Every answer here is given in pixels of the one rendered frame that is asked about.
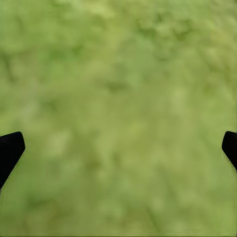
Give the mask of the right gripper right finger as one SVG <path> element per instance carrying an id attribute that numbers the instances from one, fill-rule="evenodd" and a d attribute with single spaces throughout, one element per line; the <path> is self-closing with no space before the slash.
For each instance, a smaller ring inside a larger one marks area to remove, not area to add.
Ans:
<path id="1" fill-rule="evenodd" d="M 237 170 L 237 133 L 226 131 L 221 147 L 232 165 Z"/>

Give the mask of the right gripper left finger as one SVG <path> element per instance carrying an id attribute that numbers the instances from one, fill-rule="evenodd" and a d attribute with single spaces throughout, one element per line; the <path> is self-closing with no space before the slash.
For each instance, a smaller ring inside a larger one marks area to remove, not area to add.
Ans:
<path id="1" fill-rule="evenodd" d="M 25 151 L 20 131 L 0 137 L 0 189 Z"/>

